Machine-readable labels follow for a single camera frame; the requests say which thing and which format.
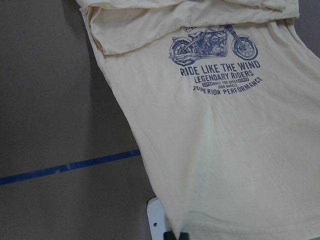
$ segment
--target white object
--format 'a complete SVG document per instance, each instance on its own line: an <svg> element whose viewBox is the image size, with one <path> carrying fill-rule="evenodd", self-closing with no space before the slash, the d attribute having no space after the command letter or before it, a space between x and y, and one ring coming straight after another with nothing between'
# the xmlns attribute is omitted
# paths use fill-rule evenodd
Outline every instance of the white object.
<svg viewBox="0 0 320 240"><path fill-rule="evenodd" d="M166 227L166 214L160 200L157 197L151 199L146 211L152 240L164 240L164 233L169 229Z"/></svg>

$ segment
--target motorcycle illustration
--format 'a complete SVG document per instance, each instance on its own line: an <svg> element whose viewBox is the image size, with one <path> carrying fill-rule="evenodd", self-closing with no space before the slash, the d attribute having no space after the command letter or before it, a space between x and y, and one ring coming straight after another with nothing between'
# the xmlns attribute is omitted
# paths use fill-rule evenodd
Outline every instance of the motorcycle illustration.
<svg viewBox="0 0 320 240"><path fill-rule="evenodd" d="M205 31L188 34L188 37L173 37L170 59L176 64L187 66L199 59L226 57L227 36L233 36L232 51L243 60L253 60L258 55L256 44L247 35L237 35L232 25L221 25L218 29L209 26Z"/></svg>

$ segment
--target cream t-shirt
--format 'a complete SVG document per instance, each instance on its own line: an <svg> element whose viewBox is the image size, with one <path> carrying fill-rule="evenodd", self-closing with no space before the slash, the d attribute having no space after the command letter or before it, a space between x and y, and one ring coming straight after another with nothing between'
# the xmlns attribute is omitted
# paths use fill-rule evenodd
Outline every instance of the cream t-shirt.
<svg viewBox="0 0 320 240"><path fill-rule="evenodd" d="M320 60L295 0L79 0L176 236L320 236Z"/></svg>

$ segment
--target blue tape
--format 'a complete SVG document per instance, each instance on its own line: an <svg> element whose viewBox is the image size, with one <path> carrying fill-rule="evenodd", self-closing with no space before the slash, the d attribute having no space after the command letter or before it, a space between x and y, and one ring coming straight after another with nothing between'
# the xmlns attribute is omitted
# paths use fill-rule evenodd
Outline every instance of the blue tape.
<svg viewBox="0 0 320 240"><path fill-rule="evenodd" d="M86 168L94 165L105 164L105 163L113 162L116 160L131 158L139 155L141 155L141 153L139 149L136 149L132 151L126 151L122 153L98 157L98 158L89 159L85 161L73 162L66 165L49 167L42 170L36 170L36 171L25 172L17 175L6 176L6 177L0 178L0 185L12 184L12 183L21 182L29 179L40 178L43 176L55 174L57 172L63 173L63 172L67 172L75 169L81 169L81 168Z"/></svg>

